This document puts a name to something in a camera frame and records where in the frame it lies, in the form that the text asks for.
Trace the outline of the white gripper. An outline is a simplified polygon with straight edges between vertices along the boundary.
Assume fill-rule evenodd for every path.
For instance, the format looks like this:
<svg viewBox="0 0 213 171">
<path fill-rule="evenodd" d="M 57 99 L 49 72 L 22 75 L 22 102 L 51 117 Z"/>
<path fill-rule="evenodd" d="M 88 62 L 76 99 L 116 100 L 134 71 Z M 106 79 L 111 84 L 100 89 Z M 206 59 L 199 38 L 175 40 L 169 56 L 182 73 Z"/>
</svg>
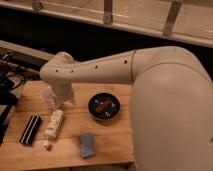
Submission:
<svg viewBox="0 0 213 171">
<path fill-rule="evenodd" d="M 53 102 L 53 110 L 59 109 L 58 102 L 69 101 L 74 97 L 74 92 L 70 84 L 54 84 L 51 86 L 53 92 L 53 99 L 56 102 Z"/>
</svg>

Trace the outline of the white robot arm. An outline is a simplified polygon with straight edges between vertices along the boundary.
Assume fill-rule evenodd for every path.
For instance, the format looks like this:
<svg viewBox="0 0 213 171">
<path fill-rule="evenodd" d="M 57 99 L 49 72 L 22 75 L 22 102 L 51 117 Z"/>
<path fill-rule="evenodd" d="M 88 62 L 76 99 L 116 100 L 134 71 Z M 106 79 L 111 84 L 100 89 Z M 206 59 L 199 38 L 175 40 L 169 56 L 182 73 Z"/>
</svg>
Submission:
<svg viewBox="0 0 213 171">
<path fill-rule="evenodd" d="M 213 171 L 213 80 L 177 46 L 132 50 L 86 62 L 57 53 L 40 70 L 53 98 L 73 83 L 130 84 L 135 171 Z"/>
</svg>

